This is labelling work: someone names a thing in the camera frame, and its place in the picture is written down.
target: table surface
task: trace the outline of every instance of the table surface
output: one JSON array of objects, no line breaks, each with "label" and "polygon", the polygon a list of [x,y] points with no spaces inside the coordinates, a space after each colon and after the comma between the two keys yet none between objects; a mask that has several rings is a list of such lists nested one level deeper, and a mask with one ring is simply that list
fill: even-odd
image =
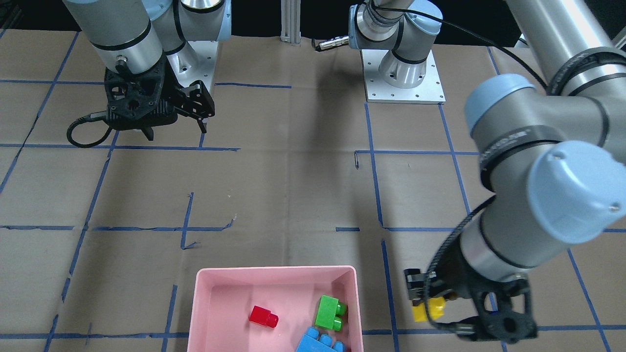
[{"label": "table surface", "polygon": [[[154,142],[120,132],[80,150],[67,126],[106,106],[87,38],[0,36],[0,350],[186,351],[199,269],[343,264],[366,351],[626,349],[623,219],[531,273],[538,339],[469,343],[413,322],[403,269],[490,196],[465,99],[528,76],[497,50],[435,46],[447,102],[396,105],[366,103],[358,51],[233,37],[205,136],[181,117]],[[442,321],[474,314],[456,301]]]}]

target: black cable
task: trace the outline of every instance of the black cable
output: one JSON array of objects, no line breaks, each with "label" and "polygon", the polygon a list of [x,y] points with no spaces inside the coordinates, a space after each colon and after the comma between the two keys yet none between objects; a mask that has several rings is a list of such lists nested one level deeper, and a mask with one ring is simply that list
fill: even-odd
[{"label": "black cable", "polygon": [[508,49],[504,48],[503,46],[497,44],[496,42],[494,42],[491,39],[488,39],[486,37],[483,37],[480,34],[474,33],[472,31],[470,31],[469,29],[466,29],[464,27],[459,26],[458,24],[454,24],[452,22],[446,21],[444,19],[441,18],[437,18],[435,16],[432,16],[430,14],[427,13],[423,13],[421,11],[415,11],[415,10],[409,10],[409,9],[390,9],[390,8],[381,8],[379,6],[376,6],[374,3],[372,3],[372,8],[374,10],[382,10],[382,11],[391,11],[391,12],[400,12],[400,13],[412,13],[412,14],[417,14],[418,16],[422,16],[425,18],[429,18],[432,19],[433,21],[437,21],[439,23],[443,23],[446,24],[448,26],[454,27],[462,32],[465,32],[467,34],[469,34],[470,36],[488,44],[493,46],[494,48],[502,51],[504,54],[507,54],[508,56],[511,56],[515,61],[517,61],[517,63],[519,63],[522,67],[524,67],[524,69],[526,69],[536,80],[537,82],[539,82],[539,84],[541,85],[541,87],[545,90],[548,85],[546,85],[546,83],[543,81],[543,79],[541,78],[541,76],[539,76],[537,74],[537,72],[535,72],[532,68],[530,68],[530,66],[528,66],[527,63],[524,62],[524,60],[520,59],[516,54],[513,54],[511,51],[509,51]]},{"label": "black cable", "polygon": [[84,123],[96,122],[96,121],[104,121],[106,119],[106,114],[91,117],[92,115],[94,115],[94,114],[90,114],[90,115],[78,118],[78,119],[76,119],[76,121],[72,122],[71,125],[68,127],[68,131],[66,133],[66,136],[68,137],[68,141],[70,143],[72,143],[72,145],[74,145],[74,146],[76,146],[78,148],[91,148],[91,147],[95,147],[95,146],[101,144],[102,142],[104,142],[109,137],[109,134],[111,134],[111,131],[113,131],[112,127],[109,127],[106,130],[105,135],[101,139],[99,139],[99,140],[97,140],[97,141],[95,141],[93,143],[82,144],[82,143],[78,143],[77,141],[74,140],[74,138],[72,137],[72,133],[74,132],[74,129],[76,127],[78,127],[78,126],[80,126],[80,125],[82,125]]},{"label": "black cable", "polygon": [[475,208],[474,211],[469,213],[469,215],[467,215],[465,219],[463,219],[463,221],[461,221],[461,223],[456,226],[456,228],[454,228],[454,230],[452,231],[452,233],[450,233],[448,238],[446,238],[446,240],[443,241],[443,243],[437,250],[437,253],[435,253],[433,260],[430,262],[430,265],[428,266],[428,269],[425,272],[422,300],[424,302],[424,308],[426,309],[426,317],[428,318],[428,322],[434,328],[438,330],[447,330],[453,333],[467,333],[467,331],[459,330],[458,323],[439,323],[431,317],[430,307],[428,304],[428,300],[430,299],[429,294],[430,294],[430,284],[431,284],[431,279],[432,279],[431,275],[434,274],[435,268],[439,264],[439,261],[441,260],[441,257],[443,256],[443,254],[448,250],[448,247],[450,246],[450,244],[452,244],[452,242],[454,242],[456,238],[459,237],[459,235],[462,233],[463,229],[465,228],[465,225],[467,225],[474,218],[474,216],[476,216],[479,212],[481,212],[481,210],[483,210],[488,205],[490,205],[495,199],[496,199],[496,196],[494,195],[488,200],[484,201],[481,205]]}]

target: red lego block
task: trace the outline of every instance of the red lego block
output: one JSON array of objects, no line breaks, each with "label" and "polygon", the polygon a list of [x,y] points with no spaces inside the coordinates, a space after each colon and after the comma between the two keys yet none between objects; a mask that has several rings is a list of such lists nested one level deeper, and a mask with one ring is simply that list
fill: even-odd
[{"label": "red lego block", "polygon": [[254,306],[254,308],[252,308],[252,313],[250,314],[248,320],[255,324],[267,326],[268,328],[275,328],[276,324],[278,324],[277,315],[272,314],[272,312],[268,309],[261,308],[259,306]]}]

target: metal rod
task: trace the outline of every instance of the metal rod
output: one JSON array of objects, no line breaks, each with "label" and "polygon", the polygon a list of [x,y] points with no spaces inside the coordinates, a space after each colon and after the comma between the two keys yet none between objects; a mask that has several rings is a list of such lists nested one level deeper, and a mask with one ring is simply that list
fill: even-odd
[{"label": "metal rod", "polygon": [[580,52],[613,47],[583,0],[507,0],[546,79]]}]

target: bolt hole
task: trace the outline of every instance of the bolt hole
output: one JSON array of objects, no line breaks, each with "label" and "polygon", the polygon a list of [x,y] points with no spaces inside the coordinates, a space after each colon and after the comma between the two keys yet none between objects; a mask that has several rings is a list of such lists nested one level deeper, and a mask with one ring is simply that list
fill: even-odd
[{"label": "bolt hole", "polygon": [[128,102],[128,109],[129,110],[137,110],[139,108],[139,101],[136,100],[131,100]]},{"label": "bolt hole", "polygon": [[517,331],[517,324],[515,323],[515,320],[511,318],[505,318],[503,324],[507,332],[514,333],[515,331]]}]

